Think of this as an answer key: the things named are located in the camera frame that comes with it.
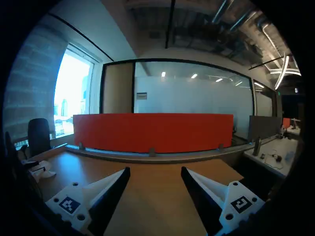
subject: exposed ceiling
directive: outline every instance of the exposed ceiling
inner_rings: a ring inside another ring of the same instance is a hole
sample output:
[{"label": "exposed ceiling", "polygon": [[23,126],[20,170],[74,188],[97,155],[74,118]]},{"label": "exposed ceiling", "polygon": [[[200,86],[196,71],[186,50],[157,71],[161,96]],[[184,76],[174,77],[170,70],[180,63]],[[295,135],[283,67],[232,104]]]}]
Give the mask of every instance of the exposed ceiling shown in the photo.
[{"label": "exposed ceiling", "polygon": [[[127,0],[139,31],[166,41],[171,0]],[[168,47],[191,48],[227,57],[243,66],[291,55],[277,28],[249,0],[176,0]],[[265,65],[276,84],[284,59]],[[288,69],[299,73],[292,56]]]}]

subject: brick wall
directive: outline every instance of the brick wall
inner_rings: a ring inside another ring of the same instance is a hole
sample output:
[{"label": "brick wall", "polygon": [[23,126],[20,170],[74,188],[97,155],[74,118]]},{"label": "brick wall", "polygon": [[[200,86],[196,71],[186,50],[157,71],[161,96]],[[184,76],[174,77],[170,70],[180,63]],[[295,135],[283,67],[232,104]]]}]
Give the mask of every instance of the brick wall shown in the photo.
[{"label": "brick wall", "polygon": [[46,26],[36,26],[21,47],[4,94],[4,131],[13,141],[27,136],[34,118],[47,119],[54,131],[54,92],[67,45]]}]

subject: chair backrest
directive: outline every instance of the chair backrest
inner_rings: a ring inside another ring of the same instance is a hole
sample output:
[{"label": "chair backrest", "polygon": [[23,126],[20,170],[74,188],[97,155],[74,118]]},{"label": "chair backrest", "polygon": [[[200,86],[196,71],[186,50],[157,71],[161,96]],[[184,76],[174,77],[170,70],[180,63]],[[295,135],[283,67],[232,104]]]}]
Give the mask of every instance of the chair backrest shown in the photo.
[{"label": "chair backrest", "polygon": [[32,119],[28,123],[28,145],[31,156],[51,149],[48,121],[44,118]]}]

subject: wall sign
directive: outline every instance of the wall sign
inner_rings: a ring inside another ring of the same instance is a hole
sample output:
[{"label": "wall sign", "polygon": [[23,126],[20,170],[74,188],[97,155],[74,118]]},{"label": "wall sign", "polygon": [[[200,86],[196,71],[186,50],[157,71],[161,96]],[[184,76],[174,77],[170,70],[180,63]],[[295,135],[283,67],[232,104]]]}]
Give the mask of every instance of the wall sign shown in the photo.
[{"label": "wall sign", "polygon": [[137,93],[137,100],[146,100],[147,94],[146,92],[138,92]]}]

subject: desk surface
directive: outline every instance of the desk surface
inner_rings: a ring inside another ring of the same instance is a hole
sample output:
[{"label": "desk surface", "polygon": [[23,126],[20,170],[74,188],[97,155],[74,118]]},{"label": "desk surface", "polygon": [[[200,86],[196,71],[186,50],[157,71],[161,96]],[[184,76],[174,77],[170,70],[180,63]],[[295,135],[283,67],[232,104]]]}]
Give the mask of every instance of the desk surface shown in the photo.
[{"label": "desk surface", "polygon": [[[245,151],[244,155],[281,178],[285,178],[290,171],[297,144],[298,141],[294,139],[275,139],[269,143],[261,145],[258,156],[253,156],[254,149]],[[285,160],[286,155],[291,151],[293,152],[293,156],[289,160]],[[262,154],[265,154],[264,159],[260,158]],[[271,156],[272,154],[281,156],[281,162],[276,162],[275,158]]]},{"label": "desk surface", "polygon": [[301,129],[299,127],[296,127],[296,129],[292,129],[293,126],[290,126],[289,128],[287,128],[287,132],[290,134],[294,134],[294,135],[299,135],[301,132]]},{"label": "desk surface", "polygon": [[[110,162],[62,152],[50,157],[57,175],[39,182],[44,201],[72,182],[86,185],[130,167],[131,176],[104,235],[206,235],[184,185],[183,164]],[[220,159],[184,166],[222,184],[243,177]]]}]

